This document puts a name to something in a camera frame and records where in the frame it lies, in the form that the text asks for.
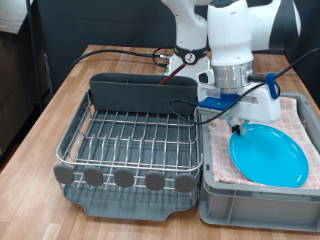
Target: gray plastic bin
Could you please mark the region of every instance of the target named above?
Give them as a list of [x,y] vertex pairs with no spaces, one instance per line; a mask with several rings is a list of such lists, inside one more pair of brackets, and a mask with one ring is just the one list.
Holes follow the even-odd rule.
[[[297,100],[298,115],[306,123],[312,143],[320,151],[320,123],[307,99],[297,93],[282,93]],[[200,192],[200,217],[209,224],[320,231],[320,191],[216,183],[212,179],[208,126],[202,129],[204,158]]]

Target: dish rack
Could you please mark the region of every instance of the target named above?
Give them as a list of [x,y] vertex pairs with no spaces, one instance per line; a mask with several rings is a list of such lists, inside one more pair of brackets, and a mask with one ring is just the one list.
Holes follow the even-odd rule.
[[96,110],[89,89],[57,148],[54,173],[88,215],[164,221],[197,202],[200,133],[173,115]]

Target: blue clamp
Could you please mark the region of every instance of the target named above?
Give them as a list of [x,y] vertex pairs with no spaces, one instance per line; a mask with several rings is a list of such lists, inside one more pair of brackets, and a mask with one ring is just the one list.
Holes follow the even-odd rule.
[[239,96],[237,94],[220,93],[220,98],[207,97],[198,106],[223,111],[230,106]]
[[276,85],[275,85],[276,76],[277,75],[275,73],[269,73],[266,76],[266,81],[269,86],[270,94],[274,100],[278,99],[278,94],[277,94]]

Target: metal wire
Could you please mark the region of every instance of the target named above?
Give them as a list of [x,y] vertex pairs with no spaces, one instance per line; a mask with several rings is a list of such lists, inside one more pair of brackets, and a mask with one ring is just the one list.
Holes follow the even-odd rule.
[[199,176],[198,126],[170,115],[91,111],[88,108],[85,113],[90,121],[87,127],[81,119],[82,127],[72,138],[77,141],[68,146],[65,159],[58,156],[74,169],[77,189],[86,184],[83,171],[87,166],[101,169],[104,191],[108,186],[116,187],[113,174],[117,168],[134,171],[133,192],[146,188],[144,179],[150,170],[163,173],[164,190],[175,191],[179,173]]

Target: red cable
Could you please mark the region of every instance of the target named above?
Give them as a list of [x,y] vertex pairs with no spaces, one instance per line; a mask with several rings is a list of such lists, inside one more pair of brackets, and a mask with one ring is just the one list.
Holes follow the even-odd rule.
[[168,82],[174,75],[176,75],[178,72],[180,72],[182,69],[184,69],[186,64],[181,64],[180,67],[178,67],[176,70],[174,70],[168,77],[163,79],[159,85],[164,85],[166,82]]

